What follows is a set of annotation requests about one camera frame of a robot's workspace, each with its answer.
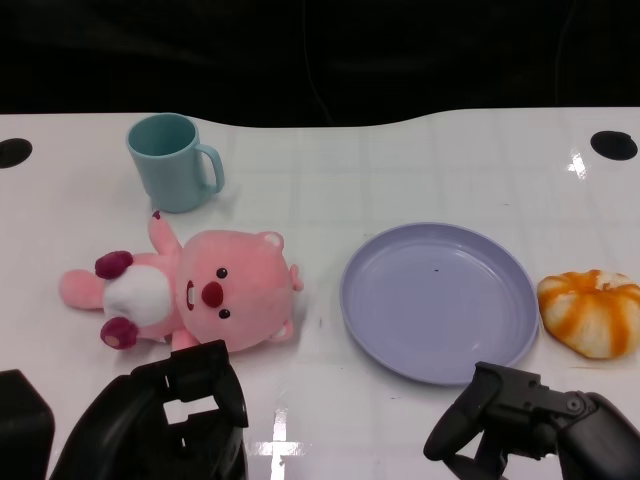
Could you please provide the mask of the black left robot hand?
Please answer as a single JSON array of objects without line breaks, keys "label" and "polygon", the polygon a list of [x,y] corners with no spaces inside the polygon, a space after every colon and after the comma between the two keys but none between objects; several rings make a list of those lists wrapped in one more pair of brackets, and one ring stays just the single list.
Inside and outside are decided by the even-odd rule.
[{"label": "black left robot hand", "polygon": [[245,479],[248,415],[226,344],[114,379],[70,433],[54,479]]}]

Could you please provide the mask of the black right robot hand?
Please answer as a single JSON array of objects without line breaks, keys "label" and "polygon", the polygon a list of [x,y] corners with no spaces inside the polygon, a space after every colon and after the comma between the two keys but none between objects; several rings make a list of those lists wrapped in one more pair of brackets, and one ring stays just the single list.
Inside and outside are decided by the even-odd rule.
[{"label": "black right robot hand", "polygon": [[604,396],[555,391],[537,374],[486,362],[477,363],[423,453],[459,479],[501,479],[510,455],[555,455],[565,479],[639,476],[639,432]]}]

